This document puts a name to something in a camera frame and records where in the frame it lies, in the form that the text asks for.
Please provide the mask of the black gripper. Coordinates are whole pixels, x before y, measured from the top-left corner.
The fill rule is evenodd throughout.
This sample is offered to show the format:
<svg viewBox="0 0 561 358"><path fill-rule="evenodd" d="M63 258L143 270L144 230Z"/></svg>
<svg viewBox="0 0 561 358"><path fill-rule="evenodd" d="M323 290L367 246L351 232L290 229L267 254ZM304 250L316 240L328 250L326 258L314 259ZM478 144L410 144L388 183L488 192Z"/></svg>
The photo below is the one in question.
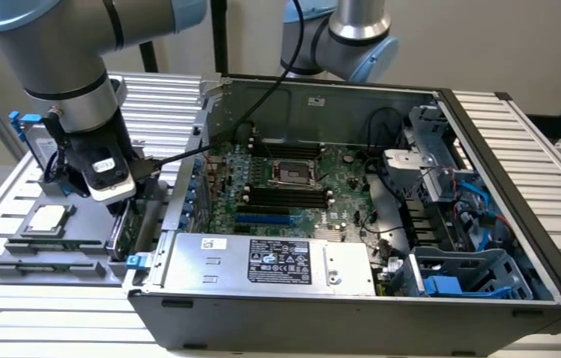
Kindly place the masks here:
<svg viewBox="0 0 561 358"><path fill-rule="evenodd" d="M131 164L140 156L125 125L104 125L91 132L68 134L68 165L79 172L75 187L92 198L141 197L145 184L135 179Z"/></svg>

